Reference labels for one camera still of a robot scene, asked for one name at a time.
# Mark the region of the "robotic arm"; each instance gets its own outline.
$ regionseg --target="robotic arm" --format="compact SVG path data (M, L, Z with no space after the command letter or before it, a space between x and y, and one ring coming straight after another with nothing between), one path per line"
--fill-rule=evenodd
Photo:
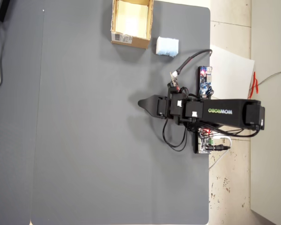
M182 151L186 146L186 131L195 133L195 153L210 154L212 150L228 150L229 146L214 145L216 137L254 137L265 126L265 108L261 102L248 99L213 100L211 95L211 67L199 68L198 95L189 94L186 87L180 88L176 77L182 68L198 53L189 57L174 73L171 73L171 83L168 84L168 95L153 95L138 102L152 117L166 119L163 127L164 141L175 151ZM168 120L174 120L177 125L185 126L185 133L179 145L167 142L164 130ZM238 128L234 131L224 131L221 126ZM244 129L255 131L250 135L240 135ZM177 150L185 140L184 147Z

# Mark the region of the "white wall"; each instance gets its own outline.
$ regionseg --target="white wall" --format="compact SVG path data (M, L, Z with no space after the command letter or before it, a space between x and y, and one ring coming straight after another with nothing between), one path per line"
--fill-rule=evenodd
M252 0L251 58L258 81L281 71L281 0ZM251 139L251 209L281 225L281 74L253 95L265 130Z

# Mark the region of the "gray desk surface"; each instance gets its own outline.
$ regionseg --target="gray desk surface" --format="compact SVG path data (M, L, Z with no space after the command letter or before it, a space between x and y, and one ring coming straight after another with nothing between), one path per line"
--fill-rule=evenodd
M169 72L209 47L209 10L156 1L147 50L110 43L111 1L18 0L10 11L0 25L0 224L206 224L208 156L190 136L173 152L164 121L137 101L166 94ZM178 38L180 54L154 55L158 36ZM198 57L179 82L195 91L208 64ZM182 133L169 126L173 140Z

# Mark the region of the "white paper sheet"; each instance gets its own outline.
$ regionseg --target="white paper sheet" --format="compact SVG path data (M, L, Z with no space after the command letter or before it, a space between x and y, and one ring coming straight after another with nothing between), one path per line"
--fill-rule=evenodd
M248 98L254 60L249 60L211 45L211 86L219 99Z

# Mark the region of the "connector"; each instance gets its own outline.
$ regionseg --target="connector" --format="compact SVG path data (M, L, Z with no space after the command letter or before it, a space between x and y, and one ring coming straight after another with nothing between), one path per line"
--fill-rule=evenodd
M210 144L210 145L214 145L214 140L213 140L212 138L209 138L209 140L208 140L208 144Z
M177 77L177 76L178 76L177 71L174 71L174 72L172 73L172 76L173 76L173 77Z

